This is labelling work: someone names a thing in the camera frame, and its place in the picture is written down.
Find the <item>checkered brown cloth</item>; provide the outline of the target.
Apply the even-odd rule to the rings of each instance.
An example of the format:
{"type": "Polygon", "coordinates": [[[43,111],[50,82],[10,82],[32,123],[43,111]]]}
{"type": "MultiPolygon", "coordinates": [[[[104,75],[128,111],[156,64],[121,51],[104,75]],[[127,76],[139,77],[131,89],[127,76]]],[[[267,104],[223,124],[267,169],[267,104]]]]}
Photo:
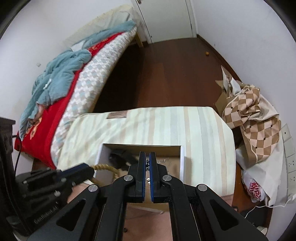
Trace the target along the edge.
{"type": "Polygon", "coordinates": [[[236,81],[224,67],[221,70],[223,79],[216,83],[222,92],[215,106],[229,128],[240,128],[248,165],[253,166],[270,157],[278,145],[280,115],[260,88],[236,81]]]}

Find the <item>striped cream mattress pad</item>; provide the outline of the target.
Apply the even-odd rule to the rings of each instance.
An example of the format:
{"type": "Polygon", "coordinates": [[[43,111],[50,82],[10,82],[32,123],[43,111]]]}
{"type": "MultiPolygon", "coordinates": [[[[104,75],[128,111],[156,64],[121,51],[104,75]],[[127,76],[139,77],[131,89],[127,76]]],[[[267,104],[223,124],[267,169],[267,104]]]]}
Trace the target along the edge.
{"type": "Polygon", "coordinates": [[[213,108],[171,106],[83,114],[74,120],[52,160],[59,169],[93,165],[102,144],[181,146],[187,184],[204,183],[220,196],[234,193],[233,133],[213,108]]]}

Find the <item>teal blue quilt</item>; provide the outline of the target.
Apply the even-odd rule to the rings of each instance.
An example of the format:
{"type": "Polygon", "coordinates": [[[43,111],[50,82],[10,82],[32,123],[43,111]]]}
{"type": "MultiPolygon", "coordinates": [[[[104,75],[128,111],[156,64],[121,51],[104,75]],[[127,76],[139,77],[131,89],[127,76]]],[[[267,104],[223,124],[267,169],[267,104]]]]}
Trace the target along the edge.
{"type": "Polygon", "coordinates": [[[75,72],[81,70],[83,65],[92,58],[92,54],[88,50],[90,47],[117,33],[129,32],[135,26],[135,21],[129,20],[112,28],[93,33],[78,41],[78,50],[68,49],[50,61],[44,72],[36,78],[31,99],[20,117],[18,131],[20,139],[24,139],[28,128],[33,125],[34,118],[40,112],[40,106],[48,108],[68,94],[75,72]]]}

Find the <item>white door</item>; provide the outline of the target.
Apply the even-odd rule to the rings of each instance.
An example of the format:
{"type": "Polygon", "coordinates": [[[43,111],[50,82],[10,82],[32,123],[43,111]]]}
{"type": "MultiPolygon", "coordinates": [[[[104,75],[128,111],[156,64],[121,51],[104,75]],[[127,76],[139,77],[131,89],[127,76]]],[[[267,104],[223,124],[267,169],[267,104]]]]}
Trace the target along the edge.
{"type": "Polygon", "coordinates": [[[197,36],[194,11],[188,0],[132,1],[149,44],[197,36]]]}

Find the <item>white cardboard box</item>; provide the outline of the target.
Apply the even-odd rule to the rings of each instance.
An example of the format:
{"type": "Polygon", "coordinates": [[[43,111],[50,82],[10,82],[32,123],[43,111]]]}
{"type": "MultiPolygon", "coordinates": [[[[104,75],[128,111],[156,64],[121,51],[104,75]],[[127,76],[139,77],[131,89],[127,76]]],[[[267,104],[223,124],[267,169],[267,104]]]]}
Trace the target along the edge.
{"type": "Polygon", "coordinates": [[[156,145],[125,145],[107,144],[100,146],[95,161],[95,166],[110,166],[114,171],[107,169],[95,170],[95,178],[103,185],[113,183],[117,178],[127,175],[131,165],[138,166],[144,160],[145,164],[139,168],[142,172],[140,177],[140,191],[144,191],[142,203],[131,203],[129,206],[151,212],[168,212],[167,203],[154,204],[151,201],[150,174],[149,174],[149,155],[154,152],[158,164],[164,165],[169,175],[185,179],[185,151],[182,146],[156,146],[156,145]]]}

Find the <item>red blanket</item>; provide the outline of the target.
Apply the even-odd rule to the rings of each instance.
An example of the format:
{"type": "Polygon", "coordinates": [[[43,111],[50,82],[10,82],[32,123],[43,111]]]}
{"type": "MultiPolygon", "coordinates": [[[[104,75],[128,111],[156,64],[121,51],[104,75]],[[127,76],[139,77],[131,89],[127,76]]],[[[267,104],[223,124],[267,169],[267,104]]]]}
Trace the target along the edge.
{"type": "Polygon", "coordinates": [[[74,79],[68,94],[65,97],[54,102],[48,108],[44,108],[42,106],[39,107],[40,112],[36,115],[36,118],[34,118],[34,123],[28,128],[23,140],[20,139],[18,133],[19,138],[16,139],[15,142],[16,150],[25,152],[26,154],[42,161],[50,168],[56,168],[50,156],[53,136],[74,91],[78,75],[82,72],[86,64],[83,65],[81,70],[75,72],[74,79]]]}

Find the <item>checkered white mattress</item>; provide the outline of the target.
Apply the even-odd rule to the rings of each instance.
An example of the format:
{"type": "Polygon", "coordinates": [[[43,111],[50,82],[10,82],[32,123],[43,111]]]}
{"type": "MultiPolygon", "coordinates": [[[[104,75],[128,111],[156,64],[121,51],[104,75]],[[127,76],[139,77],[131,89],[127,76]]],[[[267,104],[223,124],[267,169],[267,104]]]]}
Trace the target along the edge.
{"type": "Polygon", "coordinates": [[[93,111],[109,75],[136,33],[137,27],[134,26],[131,30],[116,33],[90,48],[94,56],[79,73],[74,91],[53,136],[50,156],[55,166],[58,165],[70,126],[78,116],[93,111]]]}

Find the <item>white plastic bag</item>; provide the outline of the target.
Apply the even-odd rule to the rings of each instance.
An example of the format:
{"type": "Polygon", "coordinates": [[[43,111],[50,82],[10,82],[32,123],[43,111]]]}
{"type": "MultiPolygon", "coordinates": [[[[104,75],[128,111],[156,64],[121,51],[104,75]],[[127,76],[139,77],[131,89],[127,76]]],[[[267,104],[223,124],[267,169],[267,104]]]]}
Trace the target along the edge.
{"type": "Polygon", "coordinates": [[[287,203],[294,201],[288,197],[287,191],[279,192],[284,181],[282,173],[287,172],[282,133],[270,157],[254,166],[249,166],[247,161],[246,148],[240,146],[236,150],[236,162],[242,168],[242,183],[251,202],[263,201],[267,207],[285,207],[287,203]]]}

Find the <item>white cup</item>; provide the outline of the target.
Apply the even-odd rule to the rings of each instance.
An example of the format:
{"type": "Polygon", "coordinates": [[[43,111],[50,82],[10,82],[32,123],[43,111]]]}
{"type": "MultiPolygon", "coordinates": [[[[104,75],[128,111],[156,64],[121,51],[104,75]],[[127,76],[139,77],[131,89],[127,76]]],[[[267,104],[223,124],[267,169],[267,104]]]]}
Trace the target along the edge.
{"type": "Polygon", "coordinates": [[[264,235],[267,234],[268,228],[267,227],[263,227],[263,226],[258,226],[257,229],[263,233],[264,235]]]}

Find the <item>black item in box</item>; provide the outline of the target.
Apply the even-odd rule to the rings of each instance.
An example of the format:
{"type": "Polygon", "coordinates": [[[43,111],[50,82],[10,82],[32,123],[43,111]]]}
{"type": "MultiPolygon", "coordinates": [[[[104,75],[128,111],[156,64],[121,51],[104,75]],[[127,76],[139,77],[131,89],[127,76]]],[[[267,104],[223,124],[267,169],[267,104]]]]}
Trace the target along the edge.
{"type": "Polygon", "coordinates": [[[131,165],[138,163],[138,160],[129,151],[123,149],[112,150],[109,155],[109,161],[116,168],[123,168],[128,163],[131,165]]]}

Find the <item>white power strip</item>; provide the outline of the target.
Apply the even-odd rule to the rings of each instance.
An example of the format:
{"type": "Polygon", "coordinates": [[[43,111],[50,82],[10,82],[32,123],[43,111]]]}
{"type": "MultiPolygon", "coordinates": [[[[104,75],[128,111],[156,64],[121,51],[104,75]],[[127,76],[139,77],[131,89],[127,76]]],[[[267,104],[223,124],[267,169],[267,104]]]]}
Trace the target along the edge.
{"type": "Polygon", "coordinates": [[[291,200],[295,199],[295,148],[293,145],[292,134],[288,124],[282,129],[282,139],[285,154],[285,166],[287,170],[287,195],[291,200]]]}

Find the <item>pink table cloth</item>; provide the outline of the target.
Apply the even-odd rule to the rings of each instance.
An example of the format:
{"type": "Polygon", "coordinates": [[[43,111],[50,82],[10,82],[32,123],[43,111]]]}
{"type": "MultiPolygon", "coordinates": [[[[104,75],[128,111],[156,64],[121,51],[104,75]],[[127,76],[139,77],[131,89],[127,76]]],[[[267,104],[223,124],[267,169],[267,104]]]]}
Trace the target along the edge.
{"type": "Polygon", "coordinates": [[[127,205],[123,240],[172,240],[170,214],[127,205]]]}

